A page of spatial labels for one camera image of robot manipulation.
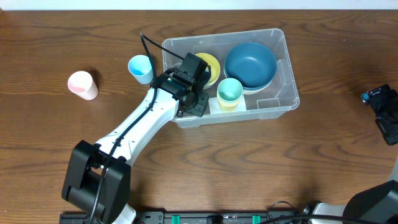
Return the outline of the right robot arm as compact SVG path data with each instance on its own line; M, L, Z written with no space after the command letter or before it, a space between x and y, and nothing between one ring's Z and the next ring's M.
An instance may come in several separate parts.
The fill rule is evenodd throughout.
M388 84L361 95L376 115L375 123L389 146L397 145L397 91ZM331 215L375 223L397 223L397 165L387 182L356 194L346 205L308 204L304 214Z

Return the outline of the clear plastic storage container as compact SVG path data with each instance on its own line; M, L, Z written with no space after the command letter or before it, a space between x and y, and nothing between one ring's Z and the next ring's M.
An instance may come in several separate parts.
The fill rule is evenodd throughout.
M225 79L224 60L234 46L245 42L255 42L268 47L276 57L277 73L271 84L264 90L253 95L243 94L235 110L223 112L218 105L217 88ZM208 53L219 61L221 67L220 77L216 83L209 89L203 89L209 94L208 107L203 116L197 117L185 113L181 117L174 118L174 122L181 128L250 119L278 118L285 112L296 109L300 104L285 35L280 29L169 38L163 41L162 46L168 49L168 52L163 54L164 69L179 67L182 62L180 57L187 53Z

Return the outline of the green plastic cup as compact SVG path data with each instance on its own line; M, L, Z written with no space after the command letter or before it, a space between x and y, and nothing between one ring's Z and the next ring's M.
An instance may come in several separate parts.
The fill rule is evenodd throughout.
M241 99L243 95L243 86L235 78L225 78L217 88L217 95L222 101L234 103Z

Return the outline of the yellow plastic cup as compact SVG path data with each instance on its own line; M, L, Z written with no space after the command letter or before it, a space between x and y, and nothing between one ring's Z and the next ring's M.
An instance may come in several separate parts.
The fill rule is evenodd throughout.
M241 102L242 96L238 97L235 100L225 100L220 95L217 96L218 104L224 110L231 110L232 108L237 107L237 105Z
M218 105L219 105L221 111L230 112L230 111L235 110L238 107L239 102L237 101L234 103L230 103L230 102L219 101Z

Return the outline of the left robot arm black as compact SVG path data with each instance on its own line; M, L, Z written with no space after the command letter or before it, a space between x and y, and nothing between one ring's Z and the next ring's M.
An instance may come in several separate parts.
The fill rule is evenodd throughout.
M203 92L212 66L191 53L178 68L152 79L140 105L111 133L72 150L62 198L87 213L84 223L133 223L129 206L131 168L155 133L179 113L203 116L209 96Z

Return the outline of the dark blue bowl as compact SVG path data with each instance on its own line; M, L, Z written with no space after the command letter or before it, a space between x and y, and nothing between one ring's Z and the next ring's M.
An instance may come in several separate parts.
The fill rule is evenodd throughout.
M245 42L234 46L226 55L224 70L275 70L277 60L274 53L266 46Z
M235 78L242 84L243 89L256 90L266 88L273 81L275 70L224 70L225 78Z

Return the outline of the beige large bowl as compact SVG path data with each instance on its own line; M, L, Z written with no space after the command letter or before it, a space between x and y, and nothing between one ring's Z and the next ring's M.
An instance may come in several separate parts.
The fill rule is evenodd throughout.
M253 95L253 94L259 93L260 91L262 91L264 89L265 89L265 87L264 88L259 88L259 89L256 89L256 90L243 89L243 94L244 95Z

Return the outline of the blue plastic cup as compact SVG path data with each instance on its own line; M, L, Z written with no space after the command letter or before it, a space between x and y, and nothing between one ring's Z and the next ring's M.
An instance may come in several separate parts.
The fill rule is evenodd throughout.
M143 85L149 84L153 80L152 65L148 56L136 55L130 59L127 68L133 77Z

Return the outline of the yellow small bowl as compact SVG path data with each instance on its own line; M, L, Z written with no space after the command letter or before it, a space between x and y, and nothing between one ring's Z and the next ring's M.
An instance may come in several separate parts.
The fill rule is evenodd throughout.
M216 83L216 81L220 77L220 71L221 71L220 63L214 56L208 53L197 53L195 55L203 59L210 66L211 77L208 83L203 87L204 90L209 89Z

